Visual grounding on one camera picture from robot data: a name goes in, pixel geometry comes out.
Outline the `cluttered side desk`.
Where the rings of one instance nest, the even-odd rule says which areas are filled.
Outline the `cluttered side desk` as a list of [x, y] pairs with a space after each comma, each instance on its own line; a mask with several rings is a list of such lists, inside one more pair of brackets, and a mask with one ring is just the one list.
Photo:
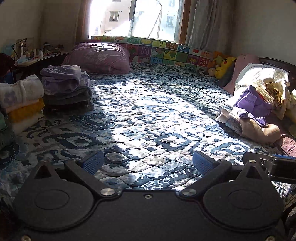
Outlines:
[[32, 39], [8, 41], [1, 46], [1, 82], [14, 83], [33, 74], [40, 76], [41, 69], [61, 65], [67, 55], [63, 45], [44, 42], [36, 48]]

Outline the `white floral baby garment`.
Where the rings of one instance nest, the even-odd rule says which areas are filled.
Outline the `white floral baby garment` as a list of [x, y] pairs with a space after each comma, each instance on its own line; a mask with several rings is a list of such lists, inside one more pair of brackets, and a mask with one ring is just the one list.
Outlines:
[[1, 83], [1, 107], [10, 108], [17, 104], [35, 101], [44, 95], [44, 88], [37, 75], [30, 75], [17, 83]]

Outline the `dark wooden headboard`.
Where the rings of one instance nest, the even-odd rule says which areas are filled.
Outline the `dark wooden headboard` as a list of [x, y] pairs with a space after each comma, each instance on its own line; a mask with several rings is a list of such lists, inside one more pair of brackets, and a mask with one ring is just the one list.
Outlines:
[[259, 57], [259, 61], [261, 64], [274, 66], [280, 69], [283, 69], [288, 72], [288, 80], [290, 82], [290, 86], [288, 87], [290, 91], [296, 88], [296, 66], [290, 63], [287, 63], [282, 60], [277, 60], [269, 57]]

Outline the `yellow pikachu plush toy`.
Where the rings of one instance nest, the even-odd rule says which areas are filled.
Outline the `yellow pikachu plush toy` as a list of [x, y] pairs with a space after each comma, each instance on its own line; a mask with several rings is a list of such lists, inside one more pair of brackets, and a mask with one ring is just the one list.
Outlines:
[[235, 57], [231, 57], [221, 52], [214, 51], [213, 59], [208, 64], [207, 72], [211, 77], [221, 79], [235, 61]]

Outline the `purple garment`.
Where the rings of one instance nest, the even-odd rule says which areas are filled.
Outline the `purple garment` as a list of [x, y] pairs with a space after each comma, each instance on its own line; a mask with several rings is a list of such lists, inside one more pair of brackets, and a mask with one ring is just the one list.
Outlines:
[[270, 114], [272, 107], [252, 85], [243, 90], [233, 106], [240, 119], [250, 118], [261, 127], [267, 125], [265, 117]]

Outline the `grey window curtain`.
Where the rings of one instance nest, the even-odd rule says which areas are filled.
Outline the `grey window curtain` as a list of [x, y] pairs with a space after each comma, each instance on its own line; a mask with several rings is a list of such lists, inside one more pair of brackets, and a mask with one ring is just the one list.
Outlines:
[[228, 54], [236, 1], [191, 1], [185, 44], [208, 52]]

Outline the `colourful alphabet foam mat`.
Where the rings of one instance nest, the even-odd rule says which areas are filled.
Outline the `colourful alphabet foam mat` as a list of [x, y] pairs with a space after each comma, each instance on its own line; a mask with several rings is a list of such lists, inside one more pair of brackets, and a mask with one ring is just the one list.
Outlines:
[[121, 45], [130, 53], [130, 62], [136, 63], [206, 70], [213, 59], [211, 52], [162, 40], [119, 36], [92, 36], [91, 40]]

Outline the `white grey sock garment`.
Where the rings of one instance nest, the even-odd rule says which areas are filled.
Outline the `white grey sock garment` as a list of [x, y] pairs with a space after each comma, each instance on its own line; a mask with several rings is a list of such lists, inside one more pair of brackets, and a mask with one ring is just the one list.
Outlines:
[[223, 123], [236, 134], [240, 136], [242, 135], [242, 127], [239, 120], [232, 116], [226, 109], [218, 109], [217, 114], [215, 115], [215, 121]]

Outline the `pink pillow at headboard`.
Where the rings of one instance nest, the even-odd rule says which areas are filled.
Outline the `pink pillow at headboard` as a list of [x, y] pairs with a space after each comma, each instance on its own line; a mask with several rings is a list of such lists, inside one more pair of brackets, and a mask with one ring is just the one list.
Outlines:
[[234, 93], [235, 81], [237, 80], [241, 71], [249, 64], [259, 64], [259, 58], [254, 54], [240, 55], [235, 60], [235, 62], [228, 68], [226, 72], [226, 79], [228, 83], [223, 87], [223, 89], [230, 94]]

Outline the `stack of folded grey clothes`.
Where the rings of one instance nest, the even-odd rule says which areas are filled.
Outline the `stack of folded grey clothes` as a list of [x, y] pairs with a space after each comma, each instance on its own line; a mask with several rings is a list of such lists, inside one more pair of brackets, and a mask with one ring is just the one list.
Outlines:
[[44, 115], [64, 116], [92, 111], [94, 80], [78, 65], [48, 66], [40, 71]]

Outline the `purple pillow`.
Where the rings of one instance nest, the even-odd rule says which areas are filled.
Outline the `purple pillow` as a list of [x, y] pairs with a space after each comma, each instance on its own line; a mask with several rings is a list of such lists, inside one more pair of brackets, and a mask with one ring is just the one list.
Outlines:
[[66, 56], [63, 65], [78, 65], [82, 71], [97, 74], [127, 74], [130, 53], [115, 43], [82, 42]]

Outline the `tan brown garment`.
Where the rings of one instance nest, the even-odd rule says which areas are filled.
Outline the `tan brown garment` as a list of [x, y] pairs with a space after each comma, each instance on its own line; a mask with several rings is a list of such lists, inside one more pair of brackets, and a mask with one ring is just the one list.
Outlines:
[[260, 144], [275, 143], [280, 139], [280, 129], [277, 125], [267, 124], [260, 126], [255, 120], [243, 118], [239, 120], [242, 128], [242, 136]]

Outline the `blue white patterned quilt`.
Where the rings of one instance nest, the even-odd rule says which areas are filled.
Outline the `blue white patterned quilt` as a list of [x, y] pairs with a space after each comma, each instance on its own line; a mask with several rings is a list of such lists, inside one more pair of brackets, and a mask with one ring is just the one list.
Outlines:
[[62, 164], [96, 151], [95, 174], [116, 190], [182, 190], [200, 178], [192, 154], [241, 164], [247, 151], [277, 146], [242, 138], [215, 122], [230, 94], [181, 68], [132, 64], [126, 75], [92, 75], [92, 111], [41, 118], [1, 151], [1, 197], [10, 202], [40, 161]]

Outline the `orange and pink folded clothes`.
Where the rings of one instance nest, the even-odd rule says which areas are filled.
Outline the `orange and pink folded clothes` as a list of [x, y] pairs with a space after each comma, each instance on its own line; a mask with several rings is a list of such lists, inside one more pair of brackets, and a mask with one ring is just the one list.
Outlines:
[[12, 130], [17, 136], [43, 118], [44, 101], [42, 98], [27, 101], [4, 108], [11, 123]]

